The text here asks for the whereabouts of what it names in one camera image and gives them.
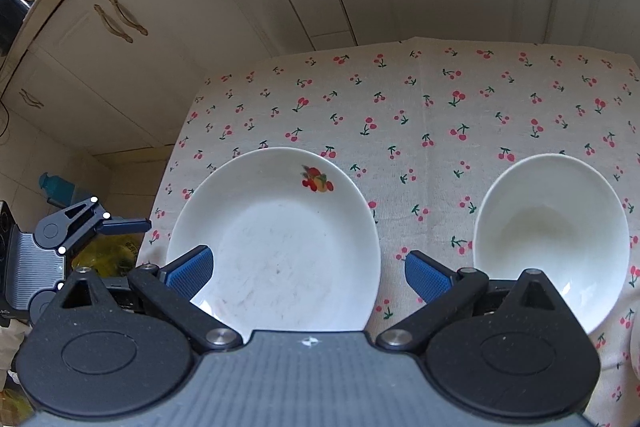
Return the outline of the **cherry print tablecloth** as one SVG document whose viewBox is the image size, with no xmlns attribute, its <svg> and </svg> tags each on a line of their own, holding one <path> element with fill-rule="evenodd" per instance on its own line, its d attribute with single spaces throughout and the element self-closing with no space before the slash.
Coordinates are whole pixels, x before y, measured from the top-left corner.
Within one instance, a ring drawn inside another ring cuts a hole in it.
<svg viewBox="0 0 640 427">
<path fill-rule="evenodd" d="M 424 251 L 471 260 L 475 211 L 515 161 L 563 153 L 614 187 L 639 244 L 639 69 L 571 46 L 413 38 L 273 58 L 210 74 L 158 190 L 140 258 L 163 263 L 180 210 L 209 173 L 270 146 L 311 150 L 345 170 L 382 243 L 378 333 L 420 306 L 402 274 Z"/>
</svg>

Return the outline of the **white bowl pink flowers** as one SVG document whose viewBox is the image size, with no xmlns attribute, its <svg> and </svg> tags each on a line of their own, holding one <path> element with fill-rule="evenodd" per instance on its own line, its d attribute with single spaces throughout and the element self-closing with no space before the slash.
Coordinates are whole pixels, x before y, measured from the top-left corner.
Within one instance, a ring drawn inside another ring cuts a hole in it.
<svg viewBox="0 0 640 427">
<path fill-rule="evenodd" d="M 614 188 L 585 161 L 552 153 L 524 158 L 495 179 L 472 243 L 475 268 L 493 279 L 544 272 L 588 334 L 613 311 L 630 259 Z"/>
</svg>

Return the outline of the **white plate fruit decal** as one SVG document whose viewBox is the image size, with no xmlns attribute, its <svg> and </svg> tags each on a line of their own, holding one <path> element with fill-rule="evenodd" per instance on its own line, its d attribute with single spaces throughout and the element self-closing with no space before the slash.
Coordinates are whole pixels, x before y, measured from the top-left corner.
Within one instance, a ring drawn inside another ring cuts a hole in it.
<svg viewBox="0 0 640 427">
<path fill-rule="evenodd" d="M 270 147 L 234 158 L 191 194 L 169 261 L 205 245 L 213 275 L 195 306 L 244 338 L 267 331 L 361 331 L 381 280 L 366 199 L 317 154 Z"/>
</svg>

